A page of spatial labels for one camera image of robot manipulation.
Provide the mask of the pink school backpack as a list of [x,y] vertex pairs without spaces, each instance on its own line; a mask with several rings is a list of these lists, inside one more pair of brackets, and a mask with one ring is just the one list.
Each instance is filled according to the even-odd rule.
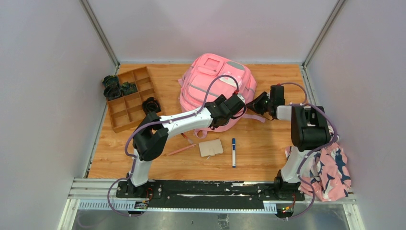
[[239,91],[248,104],[254,99],[257,82],[251,70],[216,54],[197,58],[179,79],[180,106],[183,112],[198,111],[204,103],[213,102],[221,94],[229,98]]

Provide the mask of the blue white marker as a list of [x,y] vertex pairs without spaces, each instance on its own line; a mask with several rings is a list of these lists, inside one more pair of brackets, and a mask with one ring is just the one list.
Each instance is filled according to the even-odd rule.
[[236,139],[232,138],[232,167],[235,168],[236,166]]

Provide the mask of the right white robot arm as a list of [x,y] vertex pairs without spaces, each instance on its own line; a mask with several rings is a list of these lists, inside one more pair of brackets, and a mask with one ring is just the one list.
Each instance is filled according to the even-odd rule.
[[273,193],[279,200],[286,200],[298,190],[303,179],[303,166],[317,148],[331,140],[324,108],[308,104],[286,105],[284,84],[272,85],[270,92],[263,92],[247,104],[251,111],[273,119],[291,122],[292,148],[286,164],[274,179]]

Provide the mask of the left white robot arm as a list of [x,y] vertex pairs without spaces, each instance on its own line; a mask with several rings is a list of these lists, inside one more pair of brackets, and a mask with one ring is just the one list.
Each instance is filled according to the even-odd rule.
[[195,129],[214,130],[225,126],[245,110],[244,97],[234,93],[230,98],[221,95],[213,102],[181,114],[158,116],[155,112],[149,113],[130,138],[134,162],[128,176],[128,192],[135,198],[146,194],[152,161],[162,154],[169,139]]

